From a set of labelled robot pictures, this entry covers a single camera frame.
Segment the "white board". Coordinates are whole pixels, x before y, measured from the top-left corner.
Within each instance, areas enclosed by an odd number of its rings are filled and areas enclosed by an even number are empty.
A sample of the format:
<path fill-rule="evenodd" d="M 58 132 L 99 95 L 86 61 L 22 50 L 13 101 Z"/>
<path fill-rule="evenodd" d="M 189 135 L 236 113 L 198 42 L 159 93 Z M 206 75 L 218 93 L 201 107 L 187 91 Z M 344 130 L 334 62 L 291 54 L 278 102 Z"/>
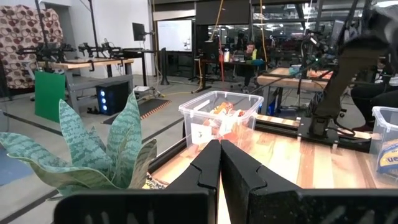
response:
<path fill-rule="evenodd" d="M 171 52 L 192 51 L 192 21 L 158 21 L 157 35 L 159 48 Z"/>

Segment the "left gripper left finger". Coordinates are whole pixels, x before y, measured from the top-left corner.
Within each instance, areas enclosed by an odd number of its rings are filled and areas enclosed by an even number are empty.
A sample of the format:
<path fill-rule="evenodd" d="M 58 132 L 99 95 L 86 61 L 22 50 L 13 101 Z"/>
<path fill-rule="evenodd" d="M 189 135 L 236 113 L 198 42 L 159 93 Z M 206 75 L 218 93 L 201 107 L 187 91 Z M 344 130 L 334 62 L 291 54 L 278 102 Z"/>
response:
<path fill-rule="evenodd" d="M 80 192 L 61 200 L 54 224 L 216 224 L 221 144 L 210 141 L 163 190 Z"/>

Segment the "black computer tower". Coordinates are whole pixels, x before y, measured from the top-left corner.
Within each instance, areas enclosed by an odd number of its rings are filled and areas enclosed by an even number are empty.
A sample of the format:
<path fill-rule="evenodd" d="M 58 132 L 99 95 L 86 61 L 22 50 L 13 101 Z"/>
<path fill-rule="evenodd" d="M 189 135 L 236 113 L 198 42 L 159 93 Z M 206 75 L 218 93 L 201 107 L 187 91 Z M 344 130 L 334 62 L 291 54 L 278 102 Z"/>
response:
<path fill-rule="evenodd" d="M 122 111 L 129 96 L 129 82 L 112 82 L 96 86 L 98 111 L 113 115 Z"/>

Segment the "black desk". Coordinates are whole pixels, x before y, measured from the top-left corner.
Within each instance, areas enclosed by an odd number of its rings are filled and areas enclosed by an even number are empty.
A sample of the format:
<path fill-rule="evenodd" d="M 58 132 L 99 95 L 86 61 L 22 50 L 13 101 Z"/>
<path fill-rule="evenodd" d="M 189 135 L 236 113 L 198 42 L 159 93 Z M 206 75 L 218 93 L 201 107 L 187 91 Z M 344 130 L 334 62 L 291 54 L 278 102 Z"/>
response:
<path fill-rule="evenodd" d="M 161 84 L 168 85 L 169 81 L 167 79 L 167 52 L 165 49 L 162 49 L 160 52 L 155 50 L 146 50 L 139 48 L 125 48 L 122 49 L 122 53 L 127 58 L 140 58 L 141 59 L 141 67 L 142 67 L 142 79 L 143 85 L 148 86 L 149 82 L 147 81 L 147 62 L 146 62 L 146 54 L 153 54 L 157 62 L 155 63 L 155 70 L 159 70 L 162 76 Z"/>

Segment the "brown patterned couch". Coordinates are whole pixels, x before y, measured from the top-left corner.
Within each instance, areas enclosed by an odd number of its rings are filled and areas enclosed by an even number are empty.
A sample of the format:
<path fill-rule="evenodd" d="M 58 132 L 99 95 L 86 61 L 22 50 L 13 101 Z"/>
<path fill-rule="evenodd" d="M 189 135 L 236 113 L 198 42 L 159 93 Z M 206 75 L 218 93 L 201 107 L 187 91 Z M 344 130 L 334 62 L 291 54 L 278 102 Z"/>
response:
<path fill-rule="evenodd" d="M 0 61 L 3 64 L 7 87 L 25 89 L 34 86 L 30 75 L 25 74 L 22 62 L 31 62 L 35 70 L 34 54 L 19 55 L 21 48 L 36 47 L 44 41 L 39 22 L 39 13 L 33 7 L 24 5 L 0 5 Z"/>

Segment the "black hazard-striped floor mat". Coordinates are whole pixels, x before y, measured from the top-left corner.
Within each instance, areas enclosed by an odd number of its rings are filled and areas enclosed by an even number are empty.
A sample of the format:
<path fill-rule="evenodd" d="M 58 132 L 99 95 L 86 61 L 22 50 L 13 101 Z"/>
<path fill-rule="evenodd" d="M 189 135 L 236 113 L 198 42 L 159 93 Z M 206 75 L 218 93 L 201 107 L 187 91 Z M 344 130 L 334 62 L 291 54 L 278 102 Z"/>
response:
<path fill-rule="evenodd" d="M 143 103 L 138 105 L 140 119 L 146 119 L 147 117 L 166 107 L 170 103 L 170 100 L 162 100 L 158 98 L 152 98 L 144 101 Z"/>

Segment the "black monitor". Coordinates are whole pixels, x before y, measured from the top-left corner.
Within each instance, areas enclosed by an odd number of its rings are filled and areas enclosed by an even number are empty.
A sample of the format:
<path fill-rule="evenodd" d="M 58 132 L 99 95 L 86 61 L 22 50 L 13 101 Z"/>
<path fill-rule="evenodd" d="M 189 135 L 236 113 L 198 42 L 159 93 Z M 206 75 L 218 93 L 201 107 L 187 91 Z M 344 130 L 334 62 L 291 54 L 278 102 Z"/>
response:
<path fill-rule="evenodd" d="M 132 23 L 132 31 L 133 31 L 134 41 L 145 41 L 146 31 L 145 31 L 144 24 L 133 22 Z"/>

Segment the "wooden workbench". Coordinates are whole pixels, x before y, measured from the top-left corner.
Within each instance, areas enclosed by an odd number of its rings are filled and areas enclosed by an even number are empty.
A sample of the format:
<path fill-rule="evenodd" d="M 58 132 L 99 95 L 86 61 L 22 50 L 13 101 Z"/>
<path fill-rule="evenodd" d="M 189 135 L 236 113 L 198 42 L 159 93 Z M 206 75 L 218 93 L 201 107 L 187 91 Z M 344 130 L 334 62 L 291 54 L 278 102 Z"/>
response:
<path fill-rule="evenodd" d="M 257 82 L 260 85 L 268 85 L 282 88 L 298 88 L 301 82 L 300 89 L 308 91 L 320 91 L 327 86 L 329 79 L 309 78 L 300 81 L 299 78 L 292 78 L 289 76 L 288 68 L 275 68 L 269 72 L 265 72 L 257 77 Z"/>

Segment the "green snake plant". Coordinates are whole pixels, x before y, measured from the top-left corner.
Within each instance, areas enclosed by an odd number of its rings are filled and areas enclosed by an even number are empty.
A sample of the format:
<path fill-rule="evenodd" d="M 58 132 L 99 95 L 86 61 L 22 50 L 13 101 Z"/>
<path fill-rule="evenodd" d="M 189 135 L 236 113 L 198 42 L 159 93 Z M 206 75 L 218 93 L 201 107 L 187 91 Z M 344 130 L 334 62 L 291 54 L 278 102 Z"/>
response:
<path fill-rule="evenodd" d="M 140 189 L 145 185 L 149 164 L 157 156 L 157 141 L 142 143 L 141 117 L 133 94 L 114 119 L 106 142 L 95 128 L 86 130 L 64 100 L 59 101 L 58 113 L 70 162 L 25 135 L 0 132 L 7 155 L 30 166 L 43 183 L 64 197 L 82 190 Z"/>

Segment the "person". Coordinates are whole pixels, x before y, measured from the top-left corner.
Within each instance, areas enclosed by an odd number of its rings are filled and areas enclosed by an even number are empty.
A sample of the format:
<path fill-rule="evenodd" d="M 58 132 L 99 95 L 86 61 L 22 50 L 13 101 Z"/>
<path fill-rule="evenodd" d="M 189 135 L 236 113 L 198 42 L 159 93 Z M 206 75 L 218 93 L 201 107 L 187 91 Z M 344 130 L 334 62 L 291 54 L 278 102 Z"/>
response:
<path fill-rule="evenodd" d="M 249 41 L 246 45 L 246 60 L 254 60 L 257 57 L 257 49 L 256 45 L 253 41 Z M 243 75 L 244 75 L 244 86 L 243 92 L 248 93 L 249 84 L 252 76 L 254 75 L 254 69 L 252 66 L 244 66 L 243 67 Z"/>
<path fill-rule="evenodd" d="M 378 82 L 374 85 L 354 86 L 351 89 L 351 98 L 365 120 L 364 125 L 353 130 L 371 132 L 375 122 L 372 112 L 374 106 L 398 108 L 398 72 L 388 84 Z"/>

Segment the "wooden table with grey legs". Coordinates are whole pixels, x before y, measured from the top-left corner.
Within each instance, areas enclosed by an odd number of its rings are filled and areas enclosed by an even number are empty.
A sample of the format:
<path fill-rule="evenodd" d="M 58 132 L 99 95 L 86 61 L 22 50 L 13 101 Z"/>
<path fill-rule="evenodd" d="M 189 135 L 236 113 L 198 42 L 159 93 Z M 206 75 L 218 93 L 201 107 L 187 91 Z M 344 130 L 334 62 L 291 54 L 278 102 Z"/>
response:
<path fill-rule="evenodd" d="M 74 59 L 68 62 L 38 62 L 40 67 L 47 67 L 52 69 L 64 70 L 64 75 L 67 82 L 67 92 L 69 95 L 70 103 L 72 108 L 79 112 L 80 106 L 86 104 L 85 100 L 79 100 L 77 97 L 78 90 L 85 90 L 89 88 L 94 88 L 98 85 L 108 84 L 112 82 L 128 82 L 129 89 L 134 88 L 133 85 L 133 75 L 132 75 L 132 64 L 134 63 L 133 58 L 125 59 L 104 59 L 104 58 L 93 58 L 93 59 Z M 112 76 L 109 75 L 108 78 L 96 78 L 87 82 L 76 83 L 73 79 L 72 71 L 76 69 L 89 68 L 91 72 L 95 71 L 95 67 L 100 66 L 112 66 L 112 65 L 122 65 L 125 69 L 124 75 Z"/>

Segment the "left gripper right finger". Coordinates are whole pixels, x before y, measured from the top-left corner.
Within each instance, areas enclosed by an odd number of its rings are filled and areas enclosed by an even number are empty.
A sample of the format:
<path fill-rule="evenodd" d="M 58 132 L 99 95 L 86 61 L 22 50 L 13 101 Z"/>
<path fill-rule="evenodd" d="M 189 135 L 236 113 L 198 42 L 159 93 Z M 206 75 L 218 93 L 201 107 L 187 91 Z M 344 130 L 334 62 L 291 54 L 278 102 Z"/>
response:
<path fill-rule="evenodd" d="M 221 178 L 231 224 L 398 224 L 398 190 L 303 189 L 228 140 Z"/>

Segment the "clear plastic bin with label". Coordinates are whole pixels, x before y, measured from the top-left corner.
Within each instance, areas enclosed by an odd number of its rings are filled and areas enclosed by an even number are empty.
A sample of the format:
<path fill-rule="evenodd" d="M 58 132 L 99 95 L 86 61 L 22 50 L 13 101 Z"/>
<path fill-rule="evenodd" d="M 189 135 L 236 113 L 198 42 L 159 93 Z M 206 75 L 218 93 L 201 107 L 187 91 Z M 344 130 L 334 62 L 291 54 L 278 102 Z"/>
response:
<path fill-rule="evenodd" d="M 212 138 L 211 128 L 204 126 L 203 123 L 207 119 L 224 119 L 210 114 L 210 111 L 222 102 L 230 102 L 235 110 L 244 110 L 246 112 L 244 116 L 236 118 L 239 121 L 252 118 L 256 124 L 257 112 L 263 101 L 264 98 L 257 95 L 230 91 L 210 91 L 180 105 L 178 110 L 184 117 L 187 146 L 190 149 L 201 151 L 211 140 L 217 140 Z M 244 148 L 250 144 L 251 140 L 238 147 Z"/>

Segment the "green board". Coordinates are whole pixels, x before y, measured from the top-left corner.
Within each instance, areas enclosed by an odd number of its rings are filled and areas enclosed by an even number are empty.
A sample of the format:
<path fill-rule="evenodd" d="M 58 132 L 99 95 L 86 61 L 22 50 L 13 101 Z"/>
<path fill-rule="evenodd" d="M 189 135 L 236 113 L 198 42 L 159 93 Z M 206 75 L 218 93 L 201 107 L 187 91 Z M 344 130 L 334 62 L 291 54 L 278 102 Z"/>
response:
<path fill-rule="evenodd" d="M 64 99 L 64 74 L 35 72 L 35 115 L 59 123 L 58 104 Z"/>

